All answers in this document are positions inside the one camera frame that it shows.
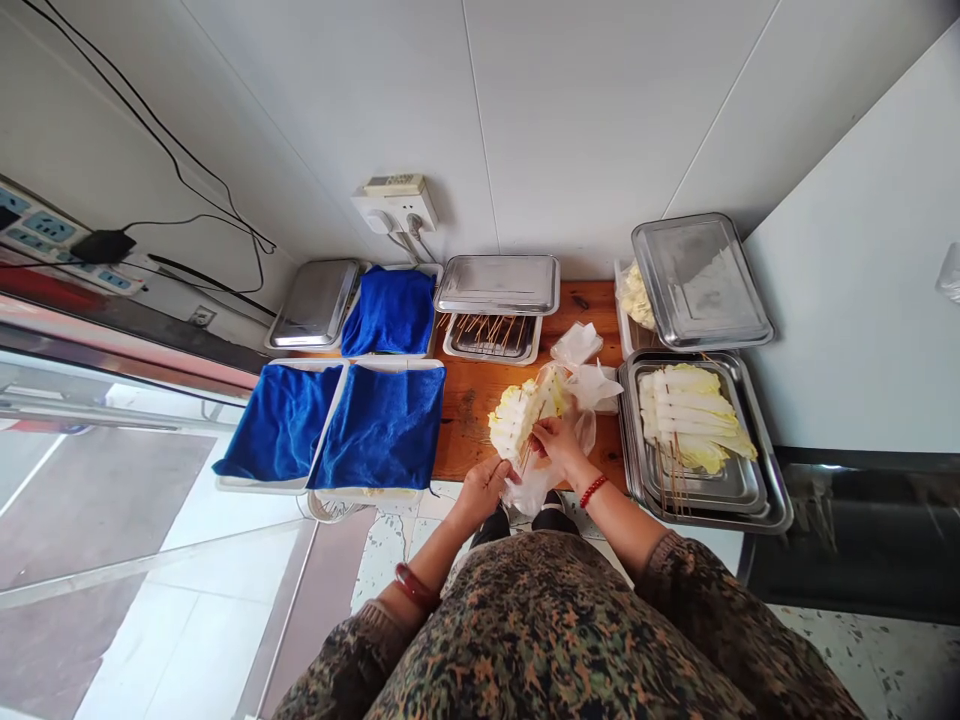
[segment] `woman's left hand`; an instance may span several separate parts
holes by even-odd
[[[501,460],[499,455],[491,455],[474,465],[463,480],[460,497],[454,503],[447,520],[455,524],[469,537],[497,509],[497,502],[503,494],[504,480],[510,478],[519,482],[509,460]]]

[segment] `steel tray lid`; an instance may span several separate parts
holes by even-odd
[[[560,307],[560,261],[553,255],[457,255],[437,291],[438,312],[552,315]]]
[[[357,260],[317,260],[301,265],[277,314],[270,342],[278,348],[334,342],[359,275]]]
[[[664,345],[718,350],[773,339],[773,325],[726,215],[644,223],[631,239]]]

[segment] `bracelet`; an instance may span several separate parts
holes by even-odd
[[[593,497],[593,494],[594,494],[594,493],[600,488],[600,486],[603,485],[606,481],[607,481],[607,476],[606,476],[606,475],[601,475],[600,477],[598,477],[596,480],[593,481],[593,483],[590,485],[590,487],[587,488],[587,491],[583,494],[583,497],[580,498],[580,508],[581,508],[581,509],[583,509],[583,510],[586,510],[586,509],[587,509],[587,503],[590,502],[590,498]]]
[[[440,606],[440,595],[424,585],[406,563],[397,563],[397,586],[428,615]]]

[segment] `food container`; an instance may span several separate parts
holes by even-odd
[[[679,363],[700,365],[720,376],[723,394],[734,406],[758,453],[755,463],[731,457],[718,476],[685,469],[688,482],[682,495],[676,484],[671,486],[663,480],[657,453],[643,440],[638,389],[639,376],[644,372]],[[705,359],[700,354],[641,350],[621,366],[618,377],[626,389],[621,396],[621,437],[627,487],[634,499],[668,522],[763,534],[779,534],[789,528],[793,507],[749,372],[739,355],[714,352]],[[675,502],[675,494],[680,496],[680,503]]]
[[[376,370],[377,372],[398,373],[418,370],[434,370],[443,367],[439,360],[431,359],[408,359],[398,362],[395,358],[378,356],[358,360],[356,365]],[[336,406],[330,408],[329,418],[333,417],[333,411]],[[310,468],[310,477],[313,478],[320,465],[320,446],[317,447],[317,453],[313,458],[313,465]],[[359,488],[359,487],[340,487],[331,489],[314,489],[309,491],[313,497],[325,503],[343,502],[356,505],[416,505],[424,495],[423,490],[412,490],[409,488]]]
[[[700,357],[687,364],[719,375],[720,394],[733,406],[738,418],[745,417],[733,376],[725,363]],[[653,355],[635,359],[629,370],[631,389],[639,388],[643,375],[655,372],[663,365]],[[661,506],[676,505],[676,496],[681,490],[683,506],[702,510],[750,514],[762,510],[767,502],[766,487],[756,462],[733,454],[719,473],[712,474],[703,468],[691,470],[683,467],[662,453],[654,452],[649,445],[645,445],[644,450],[643,482]]]
[[[620,285],[623,282],[620,278],[632,262],[633,260],[613,261],[614,288],[616,290],[615,295],[618,298],[620,297]],[[620,307],[619,300],[617,300],[617,327],[620,329],[620,349],[623,351],[624,360],[633,355],[637,348],[647,346],[649,344],[647,338],[653,335],[646,328],[640,327],[639,323]]]
[[[437,289],[440,286],[440,283],[443,280],[443,266],[437,263],[407,263],[402,265],[381,265],[384,270],[417,270],[422,272],[424,275],[428,275],[434,279],[434,299],[436,299]],[[356,296],[353,299],[353,302],[350,304],[350,311],[347,313],[347,317],[350,317],[356,309],[357,304],[360,301],[360,288],[357,288]],[[351,357],[350,360],[386,360],[388,362],[404,362],[407,360],[423,360],[429,358],[433,355],[433,347],[437,337],[437,324],[434,322],[433,330],[430,332],[430,339],[427,341],[427,351],[423,354],[416,355],[407,355],[407,354],[393,354],[393,353],[365,353],[363,355],[357,355]]]
[[[327,410],[327,417],[323,423],[323,429],[320,432],[320,439],[317,441],[317,450],[313,457],[313,463],[320,457],[320,448],[323,447],[323,441],[327,436],[327,429],[330,427],[330,420],[333,419],[333,411],[336,410],[340,397],[343,395],[343,388],[347,384],[347,369],[350,363],[346,360],[334,358],[283,358],[274,360],[271,365],[286,365],[287,367],[305,370],[308,372],[323,372],[327,368],[339,367],[340,379],[337,381],[337,387],[333,392],[333,398],[330,401],[330,408]],[[264,493],[267,495],[303,495],[307,492],[307,483],[310,477],[295,478],[293,480],[280,480],[265,482],[262,480],[251,480],[250,478],[233,477],[230,475],[218,475],[216,486],[218,490],[226,492],[253,492]]]
[[[633,250],[657,331],[678,351],[762,345],[774,337],[740,239],[726,215],[639,225]]]
[[[560,307],[560,261],[551,255],[459,255],[447,263],[434,306],[449,315],[453,357],[524,366],[540,352],[543,316]]]
[[[492,362],[502,365],[532,365],[540,350],[540,331],[543,318],[518,318],[513,316],[507,329],[495,334],[493,340],[486,339],[485,328],[460,324],[460,315],[449,316],[449,326],[443,338],[443,351],[452,357],[466,358],[480,362]]]
[[[301,265],[264,344],[271,350],[338,348],[343,323],[356,302],[363,265],[359,260]]]
[[[560,261],[553,255],[457,255],[447,263],[437,312],[553,315],[560,307]]]

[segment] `wooden table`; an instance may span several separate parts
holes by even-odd
[[[600,362],[610,367],[623,363],[617,305],[613,282],[565,282],[560,285],[560,309],[543,319],[540,354],[527,367],[510,367],[450,357],[443,352],[443,337],[438,333],[435,357],[447,368],[443,391],[443,419],[433,476],[440,480],[462,481],[477,462],[494,452],[490,444],[487,414],[500,403],[500,395],[510,385],[536,377],[550,361],[550,348],[575,322],[592,322],[603,338]],[[657,346],[656,335],[645,333],[643,347]],[[597,443],[590,460],[624,493],[627,481],[620,445],[620,425],[616,416],[597,416]]]

